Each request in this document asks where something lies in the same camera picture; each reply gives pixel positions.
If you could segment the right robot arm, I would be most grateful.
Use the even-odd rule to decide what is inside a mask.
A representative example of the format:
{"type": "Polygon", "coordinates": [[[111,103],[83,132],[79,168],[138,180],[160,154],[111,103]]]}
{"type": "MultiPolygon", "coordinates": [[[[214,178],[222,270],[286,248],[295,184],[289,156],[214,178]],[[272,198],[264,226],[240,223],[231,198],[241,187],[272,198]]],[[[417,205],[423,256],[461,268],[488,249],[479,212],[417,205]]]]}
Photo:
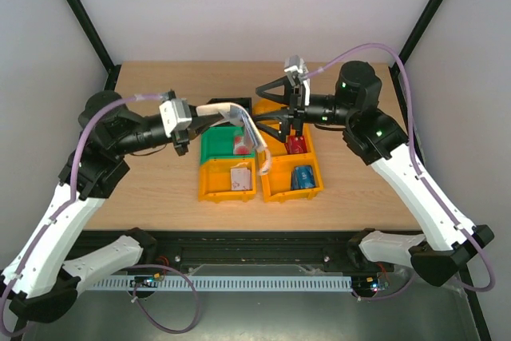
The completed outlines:
{"type": "Polygon", "coordinates": [[[257,87],[256,94],[280,105],[255,116],[259,129],[284,142],[305,124],[341,131],[348,149],[397,193],[418,222],[419,235],[366,229],[347,245],[350,265],[363,271],[384,262],[413,269],[441,287],[494,238],[486,225],[475,225],[459,212],[419,161],[412,137],[378,107],[382,81],[364,61],[342,64],[335,93],[310,91],[301,57],[290,57],[284,76],[257,87]]]}

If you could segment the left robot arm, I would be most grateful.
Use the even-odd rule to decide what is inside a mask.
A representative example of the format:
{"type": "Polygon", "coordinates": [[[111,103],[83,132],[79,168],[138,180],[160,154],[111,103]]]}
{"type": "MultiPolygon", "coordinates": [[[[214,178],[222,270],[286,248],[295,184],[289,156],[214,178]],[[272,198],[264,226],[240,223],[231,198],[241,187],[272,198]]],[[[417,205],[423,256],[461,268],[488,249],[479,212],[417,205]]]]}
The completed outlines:
{"type": "Polygon", "coordinates": [[[74,260],[69,252],[85,225],[129,172],[125,157],[170,144],[179,155],[206,128],[227,121],[229,105],[194,106],[174,92],[129,99],[113,91],[94,94],[79,116],[77,147],[61,170],[53,198],[16,258],[1,273],[1,306],[27,323],[60,319],[96,282],[129,269],[165,269],[156,240],[133,228],[74,260]],[[143,117],[131,101],[156,101],[158,111],[143,117]]]}

